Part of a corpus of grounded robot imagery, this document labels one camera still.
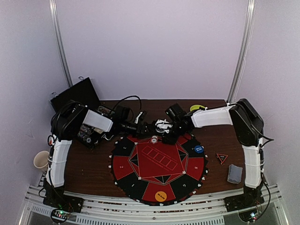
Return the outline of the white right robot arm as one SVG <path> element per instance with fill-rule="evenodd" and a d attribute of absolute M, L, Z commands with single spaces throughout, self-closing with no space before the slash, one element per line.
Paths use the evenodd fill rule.
<path fill-rule="evenodd" d="M 250 207 L 258 200 L 263 186 L 264 146 L 273 139 L 264 134 L 264 121 L 250 102 L 242 98 L 236 103 L 214 108 L 199 107 L 186 113 L 178 104 L 165 112 L 171 122 L 157 120 L 155 129 L 163 133 L 163 142 L 175 144 L 181 135 L 195 129 L 209 126 L 231 125 L 244 152 L 247 190 L 240 197 L 240 203 Z"/>

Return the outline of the white poker chip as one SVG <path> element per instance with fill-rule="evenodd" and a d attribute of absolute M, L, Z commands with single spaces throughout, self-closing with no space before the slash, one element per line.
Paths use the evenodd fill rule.
<path fill-rule="evenodd" d="M 151 143 L 152 144 L 156 144 L 158 142 L 158 139 L 157 138 L 151 138 Z"/>

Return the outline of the orange big blind button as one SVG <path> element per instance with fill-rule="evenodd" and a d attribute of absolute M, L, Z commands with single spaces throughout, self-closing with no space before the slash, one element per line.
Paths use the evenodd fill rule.
<path fill-rule="evenodd" d="M 155 193 L 155 199 L 157 202 L 164 202 L 167 199 L 167 194 L 164 191 L 157 191 Z"/>

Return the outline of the blue small blind button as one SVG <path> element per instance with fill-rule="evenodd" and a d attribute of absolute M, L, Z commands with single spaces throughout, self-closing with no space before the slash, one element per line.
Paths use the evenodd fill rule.
<path fill-rule="evenodd" d="M 201 145 L 197 145 L 197 146 L 194 147 L 194 151 L 196 153 L 203 153 L 204 152 L 204 147 L 201 146 Z"/>

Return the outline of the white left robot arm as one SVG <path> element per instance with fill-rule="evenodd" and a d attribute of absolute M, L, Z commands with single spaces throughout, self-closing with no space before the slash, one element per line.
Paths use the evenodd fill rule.
<path fill-rule="evenodd" d="M 51 135 L 48 145 L 51 147 L 48 156 L 45 190 L 49 200 L 57 208 L 67 204 L 64 193 L 64 172 L 68 151 L 73 139 L 82 125 L 91 126 L 102 131 L 102 138 L 111 140 L 119 133 L 137 135 L 145 133 L 143 119 L 147 112 L 140 110 L 135 121 L 127 121 L 129 108 L 116 105 L 111 115 L 102 115 L 77 101 L 68 101 L 51 119 Z"/>

